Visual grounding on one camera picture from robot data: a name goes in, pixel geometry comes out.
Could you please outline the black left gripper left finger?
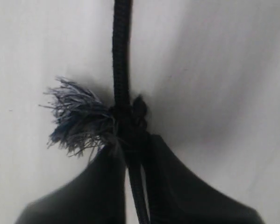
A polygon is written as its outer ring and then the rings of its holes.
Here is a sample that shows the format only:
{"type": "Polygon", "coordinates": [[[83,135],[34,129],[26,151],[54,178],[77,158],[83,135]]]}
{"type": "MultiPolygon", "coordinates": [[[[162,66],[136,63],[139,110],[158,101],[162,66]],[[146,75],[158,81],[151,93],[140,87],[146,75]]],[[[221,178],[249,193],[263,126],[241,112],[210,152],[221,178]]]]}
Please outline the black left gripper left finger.
{"type": "Polygon", "coordinates": [[[124,224],[125,164],[105,146],[63,187],[30,203],[18,224],[124,224]]]}

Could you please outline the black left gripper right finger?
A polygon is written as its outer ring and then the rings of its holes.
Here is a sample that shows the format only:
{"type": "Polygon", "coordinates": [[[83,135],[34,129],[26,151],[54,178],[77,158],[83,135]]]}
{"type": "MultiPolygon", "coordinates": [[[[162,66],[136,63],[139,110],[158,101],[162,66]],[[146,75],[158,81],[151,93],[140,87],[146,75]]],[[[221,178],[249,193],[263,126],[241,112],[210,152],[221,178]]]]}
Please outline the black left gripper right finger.
{"type": "Polygon", "coordinates": [[[190,171],[159,135],[143,158],[151,223],[262,224],[260,215],[190,171]]]}

